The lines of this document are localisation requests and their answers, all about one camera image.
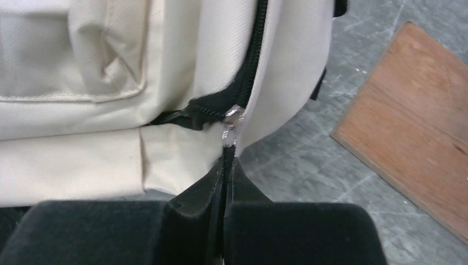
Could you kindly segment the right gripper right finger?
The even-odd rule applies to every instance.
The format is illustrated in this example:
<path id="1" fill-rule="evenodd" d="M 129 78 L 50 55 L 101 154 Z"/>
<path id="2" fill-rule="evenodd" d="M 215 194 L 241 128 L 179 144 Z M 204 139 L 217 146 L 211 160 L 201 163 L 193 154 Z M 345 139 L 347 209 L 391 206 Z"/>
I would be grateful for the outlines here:
<path id="1" fill-rule="evenodd" d="M 234 160 L 224 217 L 226 264 L 386 264 L 375 224 L 349 203 L 273 202 Z"/>

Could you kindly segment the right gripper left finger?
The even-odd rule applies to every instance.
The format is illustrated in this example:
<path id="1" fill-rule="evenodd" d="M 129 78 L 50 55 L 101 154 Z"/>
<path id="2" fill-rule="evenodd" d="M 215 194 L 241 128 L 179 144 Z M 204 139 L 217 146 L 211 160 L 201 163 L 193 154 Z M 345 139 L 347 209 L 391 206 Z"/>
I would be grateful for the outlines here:
<path id="1" fill-rule="evenodd" d="M 169 201 L 48 201 L 26 212 L 2 264 L 221 264 L 224 166 Z"/>

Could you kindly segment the beige canvas backpack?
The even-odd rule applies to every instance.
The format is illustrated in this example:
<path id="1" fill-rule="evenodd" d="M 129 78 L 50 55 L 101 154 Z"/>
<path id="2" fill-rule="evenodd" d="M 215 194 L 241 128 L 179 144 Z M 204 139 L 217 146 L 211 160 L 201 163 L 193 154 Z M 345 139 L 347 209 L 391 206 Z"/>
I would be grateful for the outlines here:
<path id="1" fill-rule="evenodd" d="M 346 1 L 2 1 L 1 207 L 177 195 L 308 101 Z"/>

